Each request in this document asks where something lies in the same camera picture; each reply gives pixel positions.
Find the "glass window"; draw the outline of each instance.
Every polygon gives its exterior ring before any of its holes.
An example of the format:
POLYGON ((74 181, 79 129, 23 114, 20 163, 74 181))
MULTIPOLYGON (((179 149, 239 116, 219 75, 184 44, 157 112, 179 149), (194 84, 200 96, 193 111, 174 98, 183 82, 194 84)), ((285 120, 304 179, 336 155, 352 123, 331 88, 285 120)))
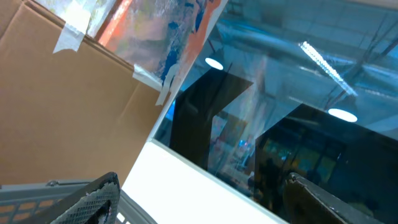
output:
POLYGON ((155 138, 288 222, 295 172, 397 223, 397 10, 230 1, 155 138))

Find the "clear tape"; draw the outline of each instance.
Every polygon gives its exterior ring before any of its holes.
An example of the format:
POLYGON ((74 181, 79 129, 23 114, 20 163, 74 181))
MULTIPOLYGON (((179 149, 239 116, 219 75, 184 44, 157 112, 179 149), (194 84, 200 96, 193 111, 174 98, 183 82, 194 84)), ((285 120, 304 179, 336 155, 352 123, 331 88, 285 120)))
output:
POLYGON ((71 49, 77 52, 85 37, 95 3, 95 0, 90 0, 88 2, 83 1, 79 4, 73 0, 69 4, 64 17, 66 24, 61 31, 53 54, 65 49, 71 49))

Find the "white surface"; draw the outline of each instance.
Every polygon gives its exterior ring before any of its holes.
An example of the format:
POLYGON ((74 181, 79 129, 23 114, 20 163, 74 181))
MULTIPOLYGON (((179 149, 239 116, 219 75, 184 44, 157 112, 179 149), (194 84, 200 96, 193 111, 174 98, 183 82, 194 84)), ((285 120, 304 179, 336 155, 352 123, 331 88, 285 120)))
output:
POLYGON ((86 34, 91 12, 83 9, 83 5, 72 1, 65 12, 66 23, 74 27, 78 32, 86 34))
POLYGON ((333 115, 337 118, 343 119, 348 122, 355 122, 358 120, 357 117, 355 115, 353 115, 352 113, 341 110, 341 109, 332 108, 332 109, 328 110, 328 113, 330 115, 333 115))
POLYGON ((122 189, 158 224, 285 223, 157 144, 145 144, 122 189))

